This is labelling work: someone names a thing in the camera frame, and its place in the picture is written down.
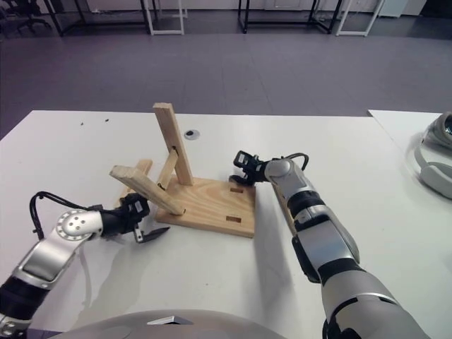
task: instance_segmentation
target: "silver arm segment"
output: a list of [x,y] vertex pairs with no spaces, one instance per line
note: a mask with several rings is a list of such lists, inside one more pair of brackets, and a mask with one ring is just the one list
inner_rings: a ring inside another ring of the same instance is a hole
[[292,243],[304,273],[322,285],[328,339],[428,338],[383,283],[359,266],[354,239],[303,171],[285,158],[269,161],[264,174],[295,220]]
[[0,338],[20,335],[47,293],[72,263],[76,250],[102,234],[100,212],[70,210],[64,213],[46,239],[36,243],[2,285]]

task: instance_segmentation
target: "office chair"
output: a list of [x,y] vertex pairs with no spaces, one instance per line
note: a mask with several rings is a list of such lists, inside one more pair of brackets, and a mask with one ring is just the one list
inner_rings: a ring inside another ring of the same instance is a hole
[[41,15],[41,9],[37,5],[37,0],[4,0],[4,1],[10,6],[13,12],[17,13],[19,16],[28,17],[28,20],[21,23],[16,28],[19,32],[22,27],[27,26],[31,32],[36,33],[35,29],[33,28],[33,25],[35,23],[41,23],[45,27],[52,29],[51,25],[46,20],[32,17],[32,15],[34,16]]

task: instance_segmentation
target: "desk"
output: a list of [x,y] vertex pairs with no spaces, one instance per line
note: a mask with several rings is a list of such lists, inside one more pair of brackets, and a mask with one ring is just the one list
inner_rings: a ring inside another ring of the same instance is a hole
[[246,1],[245,4],[245,18],[242,20],[242,0],[239,0],[239,8],[237,9],[237,15],[239,19],[240,27],[242,28],[242,32],[246,34],[248,32],[248,25],[308,25],[308,26],[316,26],[324,29],[328,34],[331,34],[333,31],[334,24],[336,22],[336,18],[339,14],[339,9],[342,5],[343,0],[337,0],[337,4],[335,7],[335,10],[333,12],[333,17],[331,18],[330,25],[325,25],[321,21],[317,20],[315,17],[316,12],[316,6],[317,6],[317,0],[312,1],[312,7],[309,11],[309,17],[306,21],[301,20],[249,20],[249,2],[250,0],[244,0]]
[[[400,150],[374,119],[180,114],[178,121],[181,131],[201,132],[185,143],[194,176],[226,180],[238,150],[263,159],[309,154],[306,174],[356,239],[362,266],[431,337],[450,337],[451,205],[429,201],[417,189],[399,165]],[[8,258],[1,261],[0,281],[37,240],[28,214],[33,194],[47,190],[111,208],[122,190],[108,175],[112,166],[151,157],[156,179],[165,149],[153,114],[29,114],[0,142],[0,257]],[[67,331],[135,311],[210,309],[289,339],[319,338],[325,318],[320,287],[299,267],[270,185],[257,186],[256,200],[254,239],[172,226],[143,245],[131,235],[121,244],[88,242],[32,327]],[[49,201],[37,208],[46,234],[66,210]]]
[[[146,32],[150,34],[150,28],[149,28],[149,17],[146,15],[147,13],[147,4],[145,4],[145,1],[147,0],[140,0],[140,6],[141,6],[141,12],[143,13],[143,21],[127,21],[127,20],[93,20],[93,18],[88,18],[87,13],[83,13],[83,10],[81,8],[79,0],[74,0],[74,3],[77,8],[77,14],[79,19],[75,22],[70,23],[66,27],[62,27],[60,25],[60,22],[57,18],[59,13],[55,13],[54,9],[49,3],[49,0],[44,0],[45,6],[47,7],[47,10],[49,11],[50,17],[52,18],[52,22],[55,25],[56,30],[58,31],[60,36],[65,35],[68,31],[74,29],[74,28],[81,28],[81,27],[93,27],[93,26],[113,26],[113,25],[144,25]],[[155,0],[152,0],[153,3],[153,10],[154,10],[154,16],[157,18],[157,9],[155,7]]]

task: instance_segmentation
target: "white wall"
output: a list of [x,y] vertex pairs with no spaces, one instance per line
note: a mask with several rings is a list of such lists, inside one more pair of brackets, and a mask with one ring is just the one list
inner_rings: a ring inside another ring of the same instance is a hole
[[[160,0],[163,8],[176,8],[176,0]],[[265,0],[253,0],[250,3],[250,8],[263,8]],[[238,0],[183,0],[184,6],[188,9],[235,9],[238,5]],[[88,0],[91,11],[100,9],[104,11],[113,10],[129,10],[139,9],[139,0]]]
[[[263,9],[266,0],[252,0],[250,8]],[[373,11],[377,0],[353,0],[352,11]],[[161,0],[163,8],[176,8],[176,0]],[[238,0],[183,0],[184,6],[188,9],[236,9]],[[325,11],[333,11],[337,0],[321,1],[320,9]],[[91,11],[95,9],[103,11],[113,10],[134,10],[140,8],[139,0],[88,0]],[[306,0],[302,9],[309,10],[312,2]]]

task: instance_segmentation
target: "wooden plank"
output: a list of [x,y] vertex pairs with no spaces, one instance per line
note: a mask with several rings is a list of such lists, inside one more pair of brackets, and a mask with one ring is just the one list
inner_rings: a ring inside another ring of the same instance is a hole
[[[135,168],[142,171],[142,173],[148,175],[150,168],[153,166],[153,161],[151,159],[140,159],[136,165]],[[121,198],[125,197],[129,193],[135,192],[133,189],[131,189],[128,186],[124,186],[124,189],[122,190],[121,195],[118,198],[118,201],[114,204],[114,207],[119,207],[121,205],[121,202],[119,201]]]
[[176,164],[177,179],[181,185],[193,185],[193,176],[191,175],[189,159],[185,153],[184,143],[182,141],[179,126],[177,125],[176,115],[171,104],[158,102],[154,104],[154,113],[157,117],[160,130],[167,144],[168,152],[176,149],[179,160]]
[[282,213],[284,215],[285,221],[287,223],[287,226],[289,227],[292,235],[295,236],[297,233],[297,230],[295,229],[295,226],[294,226],[294,218],[292,218],[289,208],[287,208],[287,204],[285,202],[283,195],[280,193],[279,188],[273,184],[272,184],[272,187],[275,192],[278,203],[280,204],[280,207],[281,207]]
[[139,169],[116,165],[110,175],[169,213],[184,214],[184,208]]
[[167,192],[186,208],[183,215],[159,209],[155,220],[200,230],[254,236],[256,188],[232,182],[194,178],[193,186],[181,185],[175,176]]
[[179,156],[177,155],[176,150],[172,149],[169,152],[167,161],[165,162],[165,165],[163,166],[163,169],[157,180],[157,185],[160,188],[165,189],[165,190],[167,189],[168,184],[170,183],[171,176],[172,176],[172,171],[174,171],[174,167],[177,164],[177,159],[179,159]]

